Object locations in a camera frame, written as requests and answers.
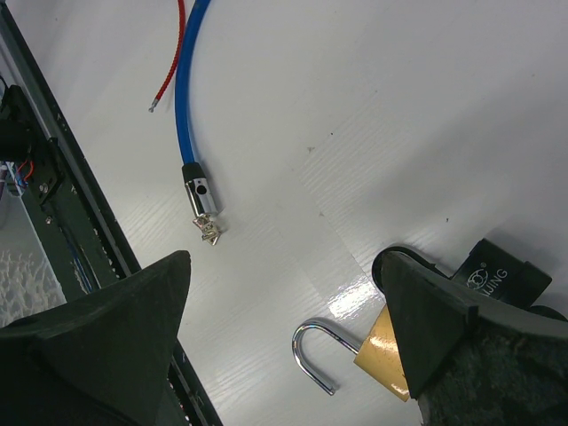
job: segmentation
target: blue wire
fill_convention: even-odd
[[[184,164],[195,162],[192,149],[192,124],[189,110],[189,76],[192,66],[193,51],[197,42],[199,28],[207,11],[210,0],[195,0],[185,28],[184,42],[179,54],[176,73],[176,127],[177,141]]]

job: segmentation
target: brass padlock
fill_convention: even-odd
[[[358,342],[336,324],[325,319],[308,319],[295,331],[292,338],[292,352],[298,366],[327,394],[334,395],[336,388],[333,382],[313,368],[302,352],[302,337],[310,329],[317,329],[331,335],[356,355],[354,362],[358,367],[397,397],[405,402],[408,401],[410,394],[387,306],[381,311],[363,343]]]

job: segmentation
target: silver shackle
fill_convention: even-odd
[[[300,368],[302,368],[302,371],[304,371],[315,383],[319,385],[321,389],[323,389],[329,396],[333,396],[336,391],[334,383],[323,374],[319,373],[317,368],[315,368],[313,364],[306,359],[302,352],[302,338],[304,333],[310,329],[323,331],[324,333],[331,335],[337,342],[345,346],[355,355],[359,353],[362,343],[350,336],[336,324],[326,319],[308,319],[296,329],[294,336],[292,337],[292,352],[294,353],[296,363],[300,366]]]

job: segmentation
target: metal connector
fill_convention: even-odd
[[[212,246],[217,244],[219,237],[221,236],[221,231],[217,227],[217,224],[211,220],[210,215],[203,215],[195,218],[193,223],[201,229],[201,239],[208,242]]]
[[[198,177],[187,180],[185,189],[195,215],[193,223],[201,230],[201,239],[214,246],[219,240],[221,231],[214,220],[217,215],[217,206],[207,179]]]

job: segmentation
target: red wire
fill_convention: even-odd
[[[29,172],[27,173],[26,177],[24,177],[24,182],[27,182],[28,179],[34,174],[34,162],[29,162]]]
[[[168,89],[168,86],[171,83],[171,79],[173,78],[174,73],[176,72],[176,68],[178,67],[179,53],[181,52],[181,45],[182,45],[182,42],[184,41],[184,33],[185,33],[185,4],[184,4],[184,0],[177,0],[177,7],[179,9],[179,33],[177,35],[176,54],[174,56],[173,61],[171,62],[171,67],[170,67],[170,71],[168,72],[168,76],[164,80],[162,87],[160,88],[160,90],[158,91],[158,94],[154,98],[153,107],[150,108],[150,111],[154,110],[154,107],[157,105],[157,103],[160,101],[160,99],[162,99],[162,96],[163,96],[164,92],[166,91],[166,89]]]

